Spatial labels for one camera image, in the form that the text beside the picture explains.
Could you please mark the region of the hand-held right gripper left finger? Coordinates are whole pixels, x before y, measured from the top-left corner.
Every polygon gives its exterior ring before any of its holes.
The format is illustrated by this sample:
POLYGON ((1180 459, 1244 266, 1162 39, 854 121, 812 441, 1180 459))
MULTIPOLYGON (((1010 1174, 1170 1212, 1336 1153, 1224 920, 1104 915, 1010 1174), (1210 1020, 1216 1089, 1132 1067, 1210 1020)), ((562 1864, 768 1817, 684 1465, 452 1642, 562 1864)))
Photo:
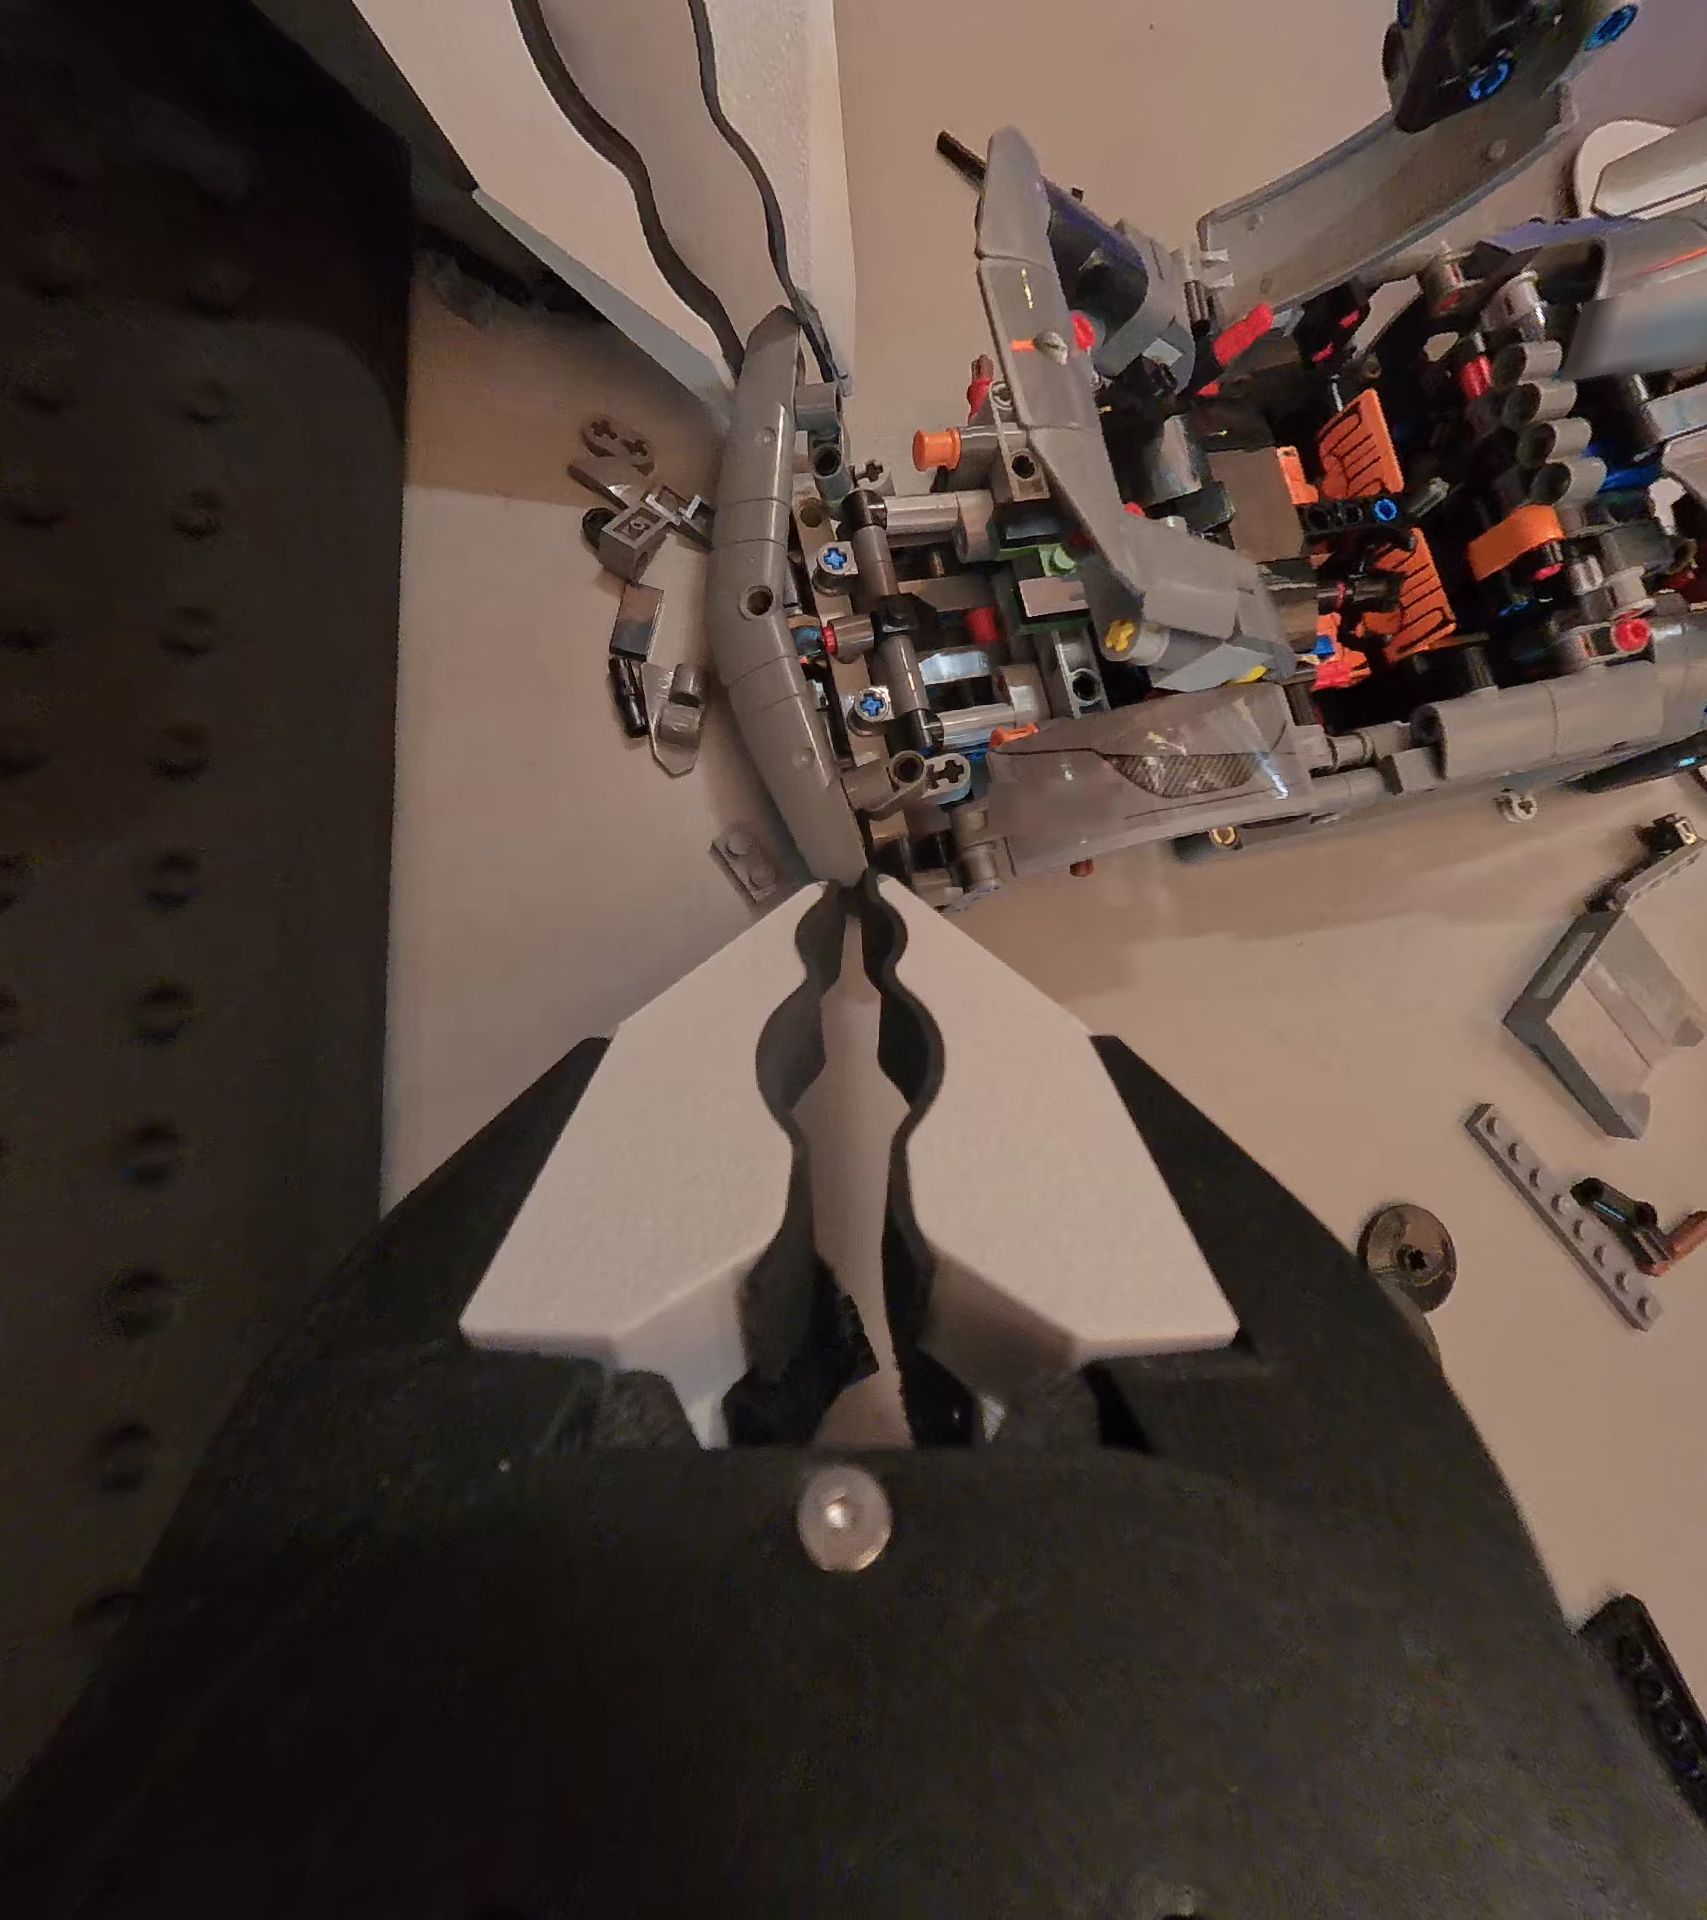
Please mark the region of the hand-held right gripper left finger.
POLYGON ((844 892, 802 886, 628 1015, 462 1311, 478 1348, 744 1361, 748 1282, 784 1227, 796 1089, 844 892))

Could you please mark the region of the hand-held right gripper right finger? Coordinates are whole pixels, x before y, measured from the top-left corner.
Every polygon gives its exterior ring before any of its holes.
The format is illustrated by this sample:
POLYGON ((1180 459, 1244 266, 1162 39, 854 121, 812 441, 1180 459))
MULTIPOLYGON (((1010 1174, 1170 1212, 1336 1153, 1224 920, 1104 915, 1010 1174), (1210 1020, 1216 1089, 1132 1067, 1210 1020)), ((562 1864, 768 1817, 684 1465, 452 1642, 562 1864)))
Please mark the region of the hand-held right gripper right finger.
POLYGON ((930 1256, 922 1348, 940 1361, 1216 1351, 1240 1317, 1092 1034, 890 875, 904 944, 888 1009, 930 1020, 930 1089, 904 1133, 930 1256))

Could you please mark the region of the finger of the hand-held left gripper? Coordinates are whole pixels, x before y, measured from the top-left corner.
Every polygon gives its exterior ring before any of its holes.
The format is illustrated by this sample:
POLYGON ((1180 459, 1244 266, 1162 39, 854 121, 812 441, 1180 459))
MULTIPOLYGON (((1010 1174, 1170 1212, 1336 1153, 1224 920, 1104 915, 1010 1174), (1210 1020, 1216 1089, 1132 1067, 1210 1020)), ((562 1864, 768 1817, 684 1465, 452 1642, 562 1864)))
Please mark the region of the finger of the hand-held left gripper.
POLYGON ((702 92, 762 194, 770 259, 824 379, 854 384, 856 246, 830 2, 692 2, 702 92))
POLYGON ((476 179, 490 221, 684 388, 730 388, 722 335, 674 290, 620 164, 576 126, 508 2, 358 12, 476 179))

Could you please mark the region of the grey lego car model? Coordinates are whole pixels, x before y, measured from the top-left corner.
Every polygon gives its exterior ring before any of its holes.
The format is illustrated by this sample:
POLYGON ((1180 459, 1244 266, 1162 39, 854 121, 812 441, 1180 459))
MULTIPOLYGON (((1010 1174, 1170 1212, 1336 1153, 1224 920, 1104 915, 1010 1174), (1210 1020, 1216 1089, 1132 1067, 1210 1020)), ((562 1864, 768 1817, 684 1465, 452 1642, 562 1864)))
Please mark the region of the grey lego car model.
POLYGON ((1390 112, 1184 247, 976 151, 992 347, 926 483, 796 392, 788 621, 874 866, 952 910, 1707 767, 1707 113, 1486 215, 1637 16, 1396 3, 1390 112))

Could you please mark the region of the dark round lego piece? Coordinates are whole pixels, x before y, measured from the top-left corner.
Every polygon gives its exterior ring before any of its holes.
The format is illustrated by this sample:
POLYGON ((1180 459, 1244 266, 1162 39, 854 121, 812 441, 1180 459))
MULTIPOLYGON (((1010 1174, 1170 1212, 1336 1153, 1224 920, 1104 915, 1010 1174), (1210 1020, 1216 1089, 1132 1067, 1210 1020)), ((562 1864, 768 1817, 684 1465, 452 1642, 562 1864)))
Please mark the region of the dark round lego piece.
POLYGON ((1410 1202, 1372 1212, 1356 1256, 1380 1284, 1398 1289, 1424 1313, 1442 1307, 1458 1279, 1458 1250, 1450 1230, 1438 1214, 1410 1202))

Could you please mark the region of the grey long lego plate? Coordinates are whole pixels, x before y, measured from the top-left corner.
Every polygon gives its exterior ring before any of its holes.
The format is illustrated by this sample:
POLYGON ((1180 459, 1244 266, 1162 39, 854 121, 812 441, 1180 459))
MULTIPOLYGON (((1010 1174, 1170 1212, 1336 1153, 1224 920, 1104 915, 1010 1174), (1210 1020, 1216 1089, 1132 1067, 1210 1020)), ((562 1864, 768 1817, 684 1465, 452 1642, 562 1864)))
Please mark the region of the grey long lego plate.
POLYGON ((1616 1316, 1635 1332, 1651 1332, 1661 1316, 1661 1303, 1651 1277, 1634 1261, 1628 1241, 1576 1197, 1572 1185, 1538 1157, 1496 1106, 1490 1101, 1474 1106, 1466 1113, 1464 1127, 1506 1185, 1582 1268, 1616 1316))

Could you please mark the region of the dark dimpled panel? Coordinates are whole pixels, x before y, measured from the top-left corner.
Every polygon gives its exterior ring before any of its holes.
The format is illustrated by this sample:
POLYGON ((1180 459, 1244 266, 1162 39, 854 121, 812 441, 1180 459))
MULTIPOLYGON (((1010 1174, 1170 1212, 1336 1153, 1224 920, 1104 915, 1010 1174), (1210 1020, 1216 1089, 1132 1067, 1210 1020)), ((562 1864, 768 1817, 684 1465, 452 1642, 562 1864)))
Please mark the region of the dark dimpled panel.
POLYGON ((378 1212, 414 239, 252 3, 0 3, 0 1809, 378 1212))

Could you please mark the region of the black Technic brick with holes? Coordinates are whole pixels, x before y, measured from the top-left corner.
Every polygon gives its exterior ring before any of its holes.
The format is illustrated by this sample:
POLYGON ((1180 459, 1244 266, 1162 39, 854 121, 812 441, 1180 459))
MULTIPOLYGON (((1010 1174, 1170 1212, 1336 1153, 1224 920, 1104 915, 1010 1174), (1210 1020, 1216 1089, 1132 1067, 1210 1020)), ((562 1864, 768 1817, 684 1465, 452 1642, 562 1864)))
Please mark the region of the black Technic brick with holes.
POLYGON ((1685 1809, 1707 1836, 1707 1715, 1687 1688, 1651 1611, 1612 1595, 1580 1628, 1685 1809))

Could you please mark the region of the grey lego windscreen frame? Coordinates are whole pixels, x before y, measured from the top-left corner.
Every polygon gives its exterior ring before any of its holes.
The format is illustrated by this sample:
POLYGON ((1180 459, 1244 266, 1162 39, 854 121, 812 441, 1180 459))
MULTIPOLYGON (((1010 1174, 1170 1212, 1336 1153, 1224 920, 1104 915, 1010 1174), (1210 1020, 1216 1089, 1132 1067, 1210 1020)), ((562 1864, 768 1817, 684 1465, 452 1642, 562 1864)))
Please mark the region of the grey lego windscreen frame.
POLYGON ((1635 862, 1612 875, 1504 1013, 1506 1030, 1612 1140, 1641 1140, 1649 1081, 1705 1042, 1689 987, 1634 920, 1634 905, 1691 867, 1703 838, 1681 814, 1637 831, 1635 862))

